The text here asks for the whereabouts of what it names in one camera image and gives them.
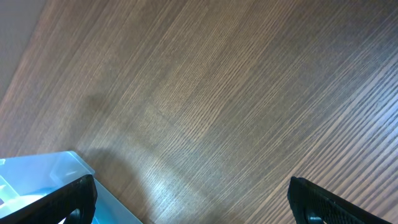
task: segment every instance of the black plastic part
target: black plastic part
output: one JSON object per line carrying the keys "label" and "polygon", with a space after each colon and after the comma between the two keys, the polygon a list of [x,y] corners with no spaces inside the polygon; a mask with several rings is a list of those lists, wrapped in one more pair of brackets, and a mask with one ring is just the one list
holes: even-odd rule
{"label": "black plastic part", "polygon": [[287,198],[298,224],[389,223],[304,178],[291,178]]}
{"label": "black plastic part", "polygon": [[84,175],[36,202],[0,219],[0,224],[90,224],[97,191],[92,175]]}

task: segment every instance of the translucent blue plastic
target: translucent blue plastic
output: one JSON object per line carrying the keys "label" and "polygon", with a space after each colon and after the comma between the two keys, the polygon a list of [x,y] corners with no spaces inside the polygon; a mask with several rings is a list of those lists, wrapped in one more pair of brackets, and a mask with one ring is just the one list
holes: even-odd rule
{"label": "translucent blue plastic", "polygon": [[[0,218],[94,170],[75,152],[0,159]],[[93,223],[141,223],[97,180]]]}

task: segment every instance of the wood grain surface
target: wood grain surface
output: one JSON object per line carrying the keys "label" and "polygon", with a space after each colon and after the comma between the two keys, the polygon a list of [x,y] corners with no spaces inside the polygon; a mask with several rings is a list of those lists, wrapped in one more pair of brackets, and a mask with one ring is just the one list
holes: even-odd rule
{"label": "wood grain surface", "polygon": [[75,150],[144,223],[293,223],[292,175],[398,222],[397,10],[48,0],[0,156]]}

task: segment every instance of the wooden tabletop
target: wooden tabletop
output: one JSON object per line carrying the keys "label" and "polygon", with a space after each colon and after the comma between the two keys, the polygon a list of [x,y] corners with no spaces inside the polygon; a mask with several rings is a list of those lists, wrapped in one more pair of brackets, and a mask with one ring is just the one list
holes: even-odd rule
{"label": "wooden tabletop", "polygon": [[0,156],[75,150],[144,223],[293,223],[293,175],[396,222],[397,9],[48,0]]}

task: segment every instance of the light blue plastic container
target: light blue plastic container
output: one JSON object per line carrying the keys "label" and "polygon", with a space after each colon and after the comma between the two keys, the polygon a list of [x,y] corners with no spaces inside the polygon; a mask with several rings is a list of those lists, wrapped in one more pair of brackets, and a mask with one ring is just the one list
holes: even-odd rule
{"label": "light blue plastic container", "polygon": [[[75,152],[0,159],[0,218],[95,171]],[[93,224],[141,223],[96,179]]]}

